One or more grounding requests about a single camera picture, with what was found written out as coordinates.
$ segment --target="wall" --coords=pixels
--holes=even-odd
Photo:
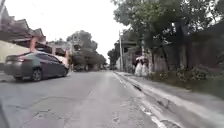
[[[3,63],[5,62],[7,56],[18,55],[29,51],[30,51],[29,48],[21,47],[0,40],[0,70],[2,70]],[[67,59],[65,57],[62,56],[55,56],[55,57],[57,57],[60,61],[62,61],[66,66],[68,65]]]

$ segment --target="asphalt road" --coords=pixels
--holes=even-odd
[[[112,72],[1,82],[0,98],[10,128],[157,128]]]

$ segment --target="window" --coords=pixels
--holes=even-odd
[[[48,55],[48,57],[50,58],[51,61],[54,61],[54,62],[60,62],[56,57],[54,56],[51,56],[51,55]]]
[[[37,54],[36,56],[43,60],[49,60],[49,57],[46,54]]]

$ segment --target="car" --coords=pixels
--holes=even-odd
[[[66,77],[69,69],[55,56],[45,52],[27,52],[6,57],[4,72],[16,80],[31,78],[41,81],[48,77]]]

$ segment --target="sky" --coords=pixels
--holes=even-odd
[[[90,32],[97,51],[107,52],[125,27],[113,18],[116,7],[110,0],[6,0],[10,16],[26,19],[31,29],[41,28],[47,41],[66,39],[75,31]]]

